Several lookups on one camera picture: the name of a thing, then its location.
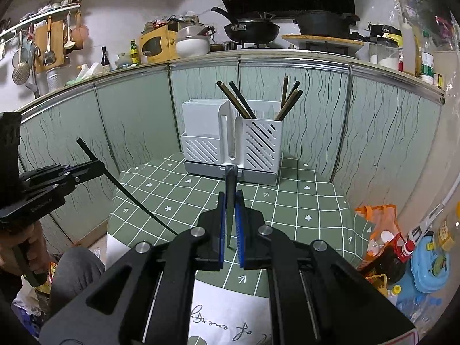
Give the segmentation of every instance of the metal screw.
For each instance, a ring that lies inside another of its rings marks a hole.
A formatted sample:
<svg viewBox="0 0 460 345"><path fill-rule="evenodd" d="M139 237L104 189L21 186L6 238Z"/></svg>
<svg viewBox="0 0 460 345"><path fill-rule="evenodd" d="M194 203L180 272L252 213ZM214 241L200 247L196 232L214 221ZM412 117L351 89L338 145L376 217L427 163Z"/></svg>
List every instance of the metal screw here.
<svg viewBox="0 0 460 345"><path fill-rule="evenodd" d="M313 243L313 247L315 248L316 251L323 252L327 249L327 244L323 240L316 240Z"/></svg>
<svg viewBox="0 0 460 345"><path fill-rule="evenodd" d="M206 231L203 227L194 227L190 230L190 233L194 237L200 237L203 236L206 233Z"/></svg>
<svg viewBox="0 0 460 345"><path fill-rule="evenodd" d="M258 228L259 234L267 236L273 232L273 228L267 225L260 226Z"/></svg>
<svg viewBox="0 0 460 345"><path fill-rule="evenodd" d="M148 242L142 241L136 244L135 248L139 254L147 253L150 250L150 244Z"/></svg>

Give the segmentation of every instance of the person's leg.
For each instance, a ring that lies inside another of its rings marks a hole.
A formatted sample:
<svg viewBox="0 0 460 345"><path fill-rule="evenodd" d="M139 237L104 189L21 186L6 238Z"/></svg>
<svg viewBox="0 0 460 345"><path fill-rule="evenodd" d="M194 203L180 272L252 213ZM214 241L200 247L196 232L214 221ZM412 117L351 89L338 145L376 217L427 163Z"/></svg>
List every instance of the person's leg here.
<svg viewBox="0 0 460 345"><path fill-rule="evenodd" d="M105 270L104 264L88 249L78 246L66 251L56 267L51 286L49 312L51 318Z"/></svg>

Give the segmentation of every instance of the green tablecloth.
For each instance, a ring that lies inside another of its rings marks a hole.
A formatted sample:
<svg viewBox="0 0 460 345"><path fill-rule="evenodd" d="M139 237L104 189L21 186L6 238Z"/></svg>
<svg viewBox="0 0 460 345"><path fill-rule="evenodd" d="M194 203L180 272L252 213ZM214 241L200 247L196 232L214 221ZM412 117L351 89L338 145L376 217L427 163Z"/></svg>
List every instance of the green tablecloth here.
<svg viewBox="0 0 460 345"><path fill-rule="evenodd" d="M178 233L194 227L201 212L214 209L219 191L225 190L223 180L189 175L183 160L183 154L177 153L133 167L120 176L120 182L133 196ZM342 193L306 163L284 156L278 175L276 187L238 183L246 206L261 211L267 224L291 239L306 244L322 239L358 266L366 253L373 224L351 212ZM132 247L148 241L158 245L173 239L171 232L119 191L113 206L108 233L123 244ZM241 269L235 252L236 237L232 237L231 244L231 249L225 249L220 272L199 271L196 278L217 287L267 297L265 271Z"/></svg>

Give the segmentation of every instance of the red bottle cap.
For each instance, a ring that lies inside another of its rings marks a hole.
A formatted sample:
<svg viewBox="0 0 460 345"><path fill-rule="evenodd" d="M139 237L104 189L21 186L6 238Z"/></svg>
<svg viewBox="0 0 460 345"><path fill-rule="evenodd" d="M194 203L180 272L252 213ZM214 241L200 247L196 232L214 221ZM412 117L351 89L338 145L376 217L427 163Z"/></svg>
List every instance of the red bottle cap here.
<svg viewBox="0 0 460 345"><path fill-rule="evenodd" d="M412 240L409 240L402 246L402 250L403 250L402 253L408 256L413 252L414 249L415 249L415 243Z"/></svg>

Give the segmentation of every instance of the wavy line pattern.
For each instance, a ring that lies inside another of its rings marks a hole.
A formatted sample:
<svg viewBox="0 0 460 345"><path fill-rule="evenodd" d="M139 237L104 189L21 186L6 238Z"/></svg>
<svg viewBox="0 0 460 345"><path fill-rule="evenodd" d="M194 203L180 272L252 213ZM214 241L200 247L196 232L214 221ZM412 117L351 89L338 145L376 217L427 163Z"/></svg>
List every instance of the wavy line pattern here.
<svg viewBox="0 0 460 345"><path fill-rule="evenodd" d="M25 169L87 162L88 158L75 142L77 137L81 137L107 169L116 174L93 91L48 109L21 125L19 154ZM78 185L65 198L65 205L52 215L65 233L77 241L108 217L113 189L105 177Z"/></svg>
<svg viewBox="0 0 460 345"><path fill-rule="evenodd" d="M166 71L97 87L97 97L120 170L179 152Z"/></svg>
<svg viewBox="0 0 460 345"><path fill-rule="evenodd" d="M354 78L333 182L352 207L391 203L402 211L424 168L440 111L413 93Z"/></svg>
<svg viewBox="0 0 460 345"><path fill-rule="evenodd" d="M280 101L283 77L304 95L284 119L283 149L330 178L344 120L348 76L304 68L241 67L241 91L252 100Z"/></svg>
<svg viewBox="0 0 460 345"><path fill-rule="evenodd" d="M171 71L172 95L179 135L185 132L182 103L192 98L225 98L216 85L219 80L226 84L231 81L238 84L238 67L216 66Z"/></svg>

